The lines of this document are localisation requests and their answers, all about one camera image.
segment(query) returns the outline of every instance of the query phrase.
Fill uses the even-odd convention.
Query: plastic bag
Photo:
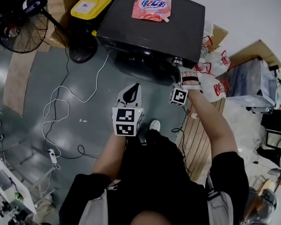
[[[227,80],[220,82],[219,80],[211,77],[208,74],[201,74],[200,82],[203,94],[211,103],[216,102],[221,98],[225,98],[225,91],[228,91],[230,89]]]
[[[213,77],[218,77],[228,71],[230,67],[230,58],[227,56],[226,50],[222,53],[211,52],[205,59],[206,62],[211,62],[211,73]]]
[[[132,17],[156,22],[168,22],[172,0],[136,0]]]

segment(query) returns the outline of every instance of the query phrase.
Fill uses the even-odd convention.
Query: fisheye view of room
[[[0,225],[281,225],[281,0],[0,0]]]

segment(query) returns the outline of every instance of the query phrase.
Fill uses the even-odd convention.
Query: shoulder
[[[101,196],[110,183],[103,174],[76,175],[59,211],[60,224],[78,224],[88,201]]]
[[[217,191],[227,193],[233,204],[234,224],[244,216],[248,200],[249,182],[244,160],[236,152],[225,152],[212,160],[210,177]]]

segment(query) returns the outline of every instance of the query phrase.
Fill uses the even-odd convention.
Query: black t-shirt
[[[248,179],[244,160],[236,152],[217,155],[212,161],[210,176],[214,188],[230,195],[234,224],[244,216],[248,197]],[[110,186],[102,174],[76,176],[60,209],[61,225],[77,225],[89,200],[98,198],[107,189],[109,225],[128,225],[142,211],[164,215],[172,224],[208,225],[207,191],[182,173],[160,170],[146,178],[134,176]]]

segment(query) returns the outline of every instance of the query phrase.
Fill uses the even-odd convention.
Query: forearm
[[[111,180],[118,176],[125,150],[126,137],[111,134],[103,152],[96,161],[92,173],[105,174]]]
[[[223,152],[237,152],[233,132],[217,109],[198,90],[190,90],[188,97],[210,140],[212,158]]]

